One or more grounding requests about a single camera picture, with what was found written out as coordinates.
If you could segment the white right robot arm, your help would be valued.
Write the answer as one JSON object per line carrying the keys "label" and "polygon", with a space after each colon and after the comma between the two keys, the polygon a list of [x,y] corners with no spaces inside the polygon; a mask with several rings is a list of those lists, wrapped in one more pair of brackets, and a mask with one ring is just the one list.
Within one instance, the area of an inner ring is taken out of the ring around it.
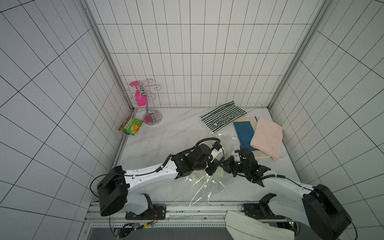
{"label": "white right robot arm", "polygon": [[219,167],[233,175],[243,177],[252,184],[271,190],[256,204],[243,204],[242,211],[255,220],[281,220],[286,218],[309,226],[322,240],[337,240],[349,226],[352,218],[331,190],[322,185],[306,185],[279,175],[260,165],[249,149],[240,149]]}

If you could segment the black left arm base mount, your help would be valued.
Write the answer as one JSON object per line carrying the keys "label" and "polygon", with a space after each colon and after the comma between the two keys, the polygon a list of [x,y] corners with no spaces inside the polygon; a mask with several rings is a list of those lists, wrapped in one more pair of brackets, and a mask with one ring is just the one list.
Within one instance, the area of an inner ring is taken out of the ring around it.
{"label": "black left arm base mount", "polygon": [[167,207],[154,205],[148,194],[132,194],[128,196],[124,211],[126,211],[126,220],[164,220],[166,218]]}

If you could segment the pink towel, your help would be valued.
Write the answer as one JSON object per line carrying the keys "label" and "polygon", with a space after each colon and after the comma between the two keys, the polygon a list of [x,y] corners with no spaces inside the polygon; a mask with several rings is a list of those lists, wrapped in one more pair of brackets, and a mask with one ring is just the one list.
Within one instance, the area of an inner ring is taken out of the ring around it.
{"label": "pink towel", "polygon": [[283,128],[277,123],[260,117],[250,146],[277,161],[281,156]]}

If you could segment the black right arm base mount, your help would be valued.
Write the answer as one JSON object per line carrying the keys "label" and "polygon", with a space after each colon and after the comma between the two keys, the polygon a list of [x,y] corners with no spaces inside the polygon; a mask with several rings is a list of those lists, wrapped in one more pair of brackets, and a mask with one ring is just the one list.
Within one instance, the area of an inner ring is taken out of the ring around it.
{"label": "black right arm base mount", "polygon": [[268,193],[258,203],[243,204],[241,212],[255,220],[283,220],[285,217],[273,214],[268,205],[270,200],[276,196],[276,194]]}

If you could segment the pale green towel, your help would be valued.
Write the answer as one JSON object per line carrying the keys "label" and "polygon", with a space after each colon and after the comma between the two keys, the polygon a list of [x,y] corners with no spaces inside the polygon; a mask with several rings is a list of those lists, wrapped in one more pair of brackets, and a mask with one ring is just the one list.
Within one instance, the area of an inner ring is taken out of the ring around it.
{"label": "pale green towel", "polygon": [[214,176],[219,179],[220,181],[228,181],[230,180],[233,175],[227,173],[223,168],[219,167],[214,173]]}

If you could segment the clear plastic vacuum bag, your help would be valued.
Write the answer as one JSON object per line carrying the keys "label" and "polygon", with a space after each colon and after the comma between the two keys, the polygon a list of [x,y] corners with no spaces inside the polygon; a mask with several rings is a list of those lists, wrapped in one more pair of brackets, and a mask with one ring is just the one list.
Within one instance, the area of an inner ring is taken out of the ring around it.
{"label": "clear plastic vacuum bag", "polygon": [[[212,134],[205,130],[144,129],[130,137],[122,162],[125,168],[134,170],[161,164],[168,155],[189,149],[209,137],[221,140],[227,158],[240,145],[235,135]],[[209,176],[205,171],[194,171],[188,177],[151,186],[145,192],[155,202],[186,202],[192,206],[208,203],[233,181],[233,178],[220,181],[214,174]]]}

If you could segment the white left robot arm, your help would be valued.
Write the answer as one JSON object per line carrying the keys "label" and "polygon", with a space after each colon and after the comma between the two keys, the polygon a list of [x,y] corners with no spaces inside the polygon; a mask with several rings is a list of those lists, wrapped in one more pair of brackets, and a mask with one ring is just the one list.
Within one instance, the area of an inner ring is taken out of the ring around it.
{"label": "white left robot arm", "polygon": [[220,139],[205,138],[189,149],[168,155],[162,164],[127,171],[116,166],[107,174],[95,177],[97,190],[92,194],[99,200],[102,217],[119,211],[142,215],[152,207],[145,192],[147,188],[188,177],[194,171],[205,171],[211,176],[224,161],[224,156]]}

